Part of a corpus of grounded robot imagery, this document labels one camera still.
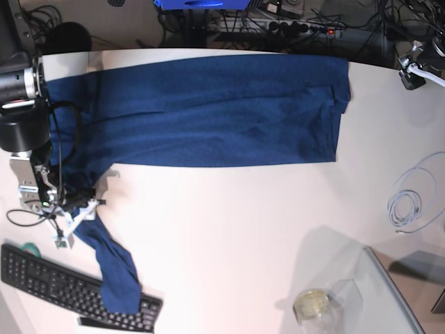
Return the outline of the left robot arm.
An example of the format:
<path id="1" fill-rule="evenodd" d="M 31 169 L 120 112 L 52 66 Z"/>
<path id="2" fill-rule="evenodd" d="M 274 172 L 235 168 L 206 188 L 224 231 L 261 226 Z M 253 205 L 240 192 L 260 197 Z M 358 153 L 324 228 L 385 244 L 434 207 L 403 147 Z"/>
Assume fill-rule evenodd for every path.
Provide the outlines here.
<path id="1" fill-rule="evenodd" d="M 412 48 L 398 58 L 399 76 L 407 90 L 432 81 L 444 86 L 444 2 L 405 1 L 410 12 L 427 26 L 421 37 L 412 38 Z"/>

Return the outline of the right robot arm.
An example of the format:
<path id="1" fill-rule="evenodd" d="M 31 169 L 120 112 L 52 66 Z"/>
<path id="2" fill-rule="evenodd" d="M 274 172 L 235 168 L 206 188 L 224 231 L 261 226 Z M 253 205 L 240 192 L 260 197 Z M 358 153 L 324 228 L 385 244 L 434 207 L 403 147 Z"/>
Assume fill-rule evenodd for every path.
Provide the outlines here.
<path id="1" fill-rule="evenodd" d="M 62 169 L 74 156 L 51 164 L 50 116 L 60 107 L 75 114 L 71 102 L 49 101 L 41 53 L 35 48 L 31 26 L 18 1 L 1 2 L 1 149 L 11 153 L 10 167 L 19 185 L 22 204 L 33 212 L 72 212 L 95 199 L 92 188 L 68 191 Z"/>

